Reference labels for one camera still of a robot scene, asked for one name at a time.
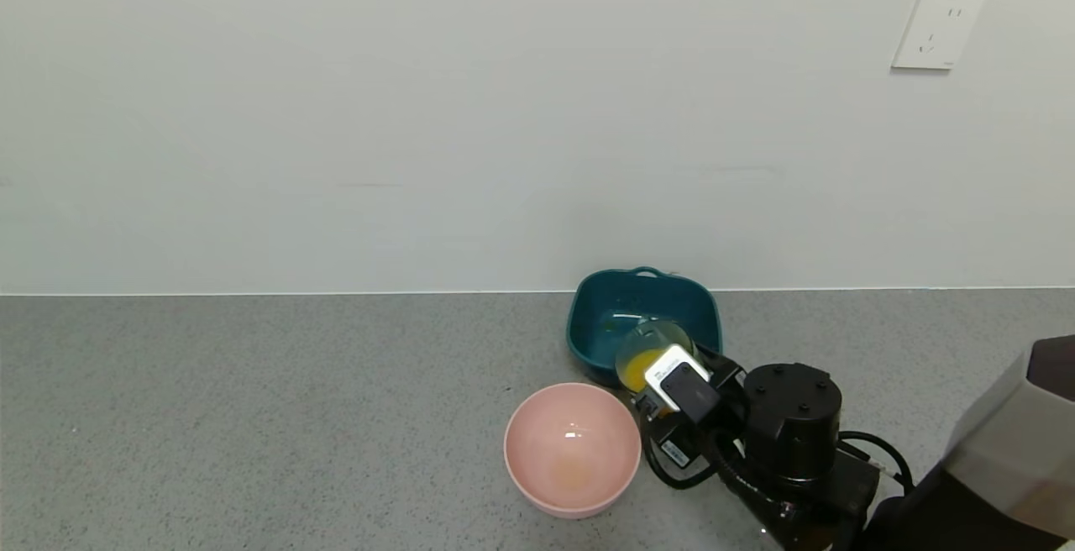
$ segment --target label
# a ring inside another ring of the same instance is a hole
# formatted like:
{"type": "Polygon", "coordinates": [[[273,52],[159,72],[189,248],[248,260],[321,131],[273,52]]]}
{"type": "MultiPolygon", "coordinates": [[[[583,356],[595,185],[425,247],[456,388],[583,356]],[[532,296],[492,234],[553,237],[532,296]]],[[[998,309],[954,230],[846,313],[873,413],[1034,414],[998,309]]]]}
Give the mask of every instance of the label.
{"type": "Polygon", "coordinates": [[[682,450],[679,450],[679,447],[677,447],[675,444],[672,444],[672,440],[664,440],[664,444],[661,444],[661,450],[663,450],[664,454],[666,454],[669,459],[671,459],[676,465],[678,465],[680,469],[683,469],[684,467],[687,466],[688,463],[690,463],[690,461],[687,460],[687,455],[684,454],[682,450]]]}
{"type": "Polygon", "coordinates": [[[710,376],[713,375],[702,364],[699,364],[698,360],[694,360],[694,357],[688,354],[682,345],[675,344],[669,345],[669,348],[664,349],[664,353],[646,368],[645,379],[647,386],[664,402],[664,405],[672,412],[679,412],[679,406],[668,395],[666,391],[661,389],[661,381],[664,380],[665,376],[669,376],[673,368],[678,367],[683,363],[687,363],[694,372],[698,372],[698,375],[702,379],[705,379],[705,381],[708,381],[710,376]]]}

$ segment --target basket handle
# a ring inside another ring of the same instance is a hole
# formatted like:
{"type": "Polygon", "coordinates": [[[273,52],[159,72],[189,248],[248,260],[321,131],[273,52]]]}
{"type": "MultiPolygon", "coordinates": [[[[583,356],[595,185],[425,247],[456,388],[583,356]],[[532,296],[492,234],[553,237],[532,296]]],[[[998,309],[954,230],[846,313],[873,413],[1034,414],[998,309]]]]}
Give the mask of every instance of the basket handle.
{"type": "Polygon", "coordinates": [[[633,271],[627,273],[631,276],[645,276],[648,273],[649,276],[646,276],[646,278],[668,278],[666,273],[659,271],[657,267],[649,266],[634,267],[633,271]]]}

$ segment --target speckled countertop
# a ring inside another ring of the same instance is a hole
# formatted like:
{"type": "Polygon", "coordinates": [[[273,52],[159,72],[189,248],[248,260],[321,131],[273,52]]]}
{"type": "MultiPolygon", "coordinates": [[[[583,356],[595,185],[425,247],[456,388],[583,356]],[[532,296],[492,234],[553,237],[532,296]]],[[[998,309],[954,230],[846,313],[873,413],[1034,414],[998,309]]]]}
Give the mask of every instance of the speckled countertop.
{"type": "MultiPolygon", "coordinates": [[[[503,467],[518,402],[580,379],[569,294],[0,299],[4,551],[764,549],[717,481],[643,466],[579,522],[503,467]]],[[[717,295],[746,367],[832,372],[916,475],[1075,291],[717,295]]]]}

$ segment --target orange juice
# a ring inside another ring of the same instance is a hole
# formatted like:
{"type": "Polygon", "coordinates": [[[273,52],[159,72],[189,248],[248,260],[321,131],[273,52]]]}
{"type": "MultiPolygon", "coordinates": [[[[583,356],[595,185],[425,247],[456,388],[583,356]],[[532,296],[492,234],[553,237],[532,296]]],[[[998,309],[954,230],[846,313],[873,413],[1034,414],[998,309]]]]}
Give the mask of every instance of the orange juice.
{"type": "Polygon", "coordinates": [[[664,349],[646,349],[633,357],[627,366],[617,372],[619,382],[632,393],[639,393],[646,387],[646,368],[650,367],[657,359],[664,353],[664,349]]]}

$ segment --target pink bowl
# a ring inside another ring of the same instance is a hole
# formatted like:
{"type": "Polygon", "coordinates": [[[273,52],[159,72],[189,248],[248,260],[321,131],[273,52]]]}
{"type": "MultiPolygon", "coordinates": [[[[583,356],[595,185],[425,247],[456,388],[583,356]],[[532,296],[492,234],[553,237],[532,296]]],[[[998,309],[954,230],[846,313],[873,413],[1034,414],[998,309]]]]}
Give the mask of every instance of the pink bowl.
{"type": "Polygon", "coordinates": [[[600,513],[639,469],[639,430],[618,398],[558,383],[526,398],[507,421],[504,462],[531,503],[557,518],[600,513]]]}

